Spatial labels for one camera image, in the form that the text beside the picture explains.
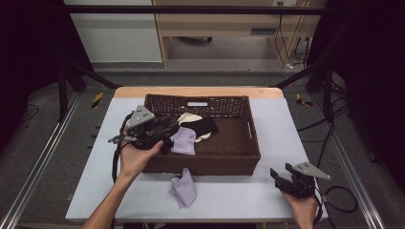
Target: wooden table edge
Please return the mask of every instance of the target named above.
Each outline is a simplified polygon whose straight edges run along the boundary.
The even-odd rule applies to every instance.
[[[284,98],[279,88],[262,87],[120,87],[114,98],[145,97],[147,94],[182,96],[240,96],[253,98]]]

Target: white cabinet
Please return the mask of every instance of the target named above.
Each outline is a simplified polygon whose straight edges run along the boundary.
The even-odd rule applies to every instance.
[[[150,0],[65,0],[66,5],[151,6]],[[92,63],[162,62],[154,14],[71,17]]]

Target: cabinet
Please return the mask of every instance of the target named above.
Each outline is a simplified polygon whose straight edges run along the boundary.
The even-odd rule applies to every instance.
[[[275,0],[153,0],[155,6],[246,6],[272,7]],[[322,7],[326,0],[297,0],[296,7]],[[294,50],[298,37],[313,37],[320,16],[238,14],[156,14],[160,51],[167,66],[171,38],[176,36],[265,36],[282,67]]]
[[[151,6],[150,0],[64,0],[66,5]],[[161,63],[153,14],[71,14],[92,63]]]

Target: brown wicker basket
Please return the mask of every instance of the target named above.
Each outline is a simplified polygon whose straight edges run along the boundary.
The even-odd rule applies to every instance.
[[[174,96],[148,94],[144,106],[154,115],[184,113],[213,117],[219,131],[195,143],[195,156],[169,153],[153,156],[143,173],[181,174],[188,168],[195,176],[251,176],[260,159],[256,131],[247,96]]]

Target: lavender cloth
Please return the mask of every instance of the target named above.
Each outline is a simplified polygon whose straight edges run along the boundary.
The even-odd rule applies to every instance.
[[[196,133],[185,127],[179,127],[179,130],[170,136],[170,139],[174,142],[172,153],[181,155],[194,156],[194,141],[196,140]]]
[[[169,193],[175,197],[179,207],[190,206],[197,197],[190,171],[187,168],[183,168],[182,177],[173,177],[170,182],[172,182],[172,188],[169,190]]]

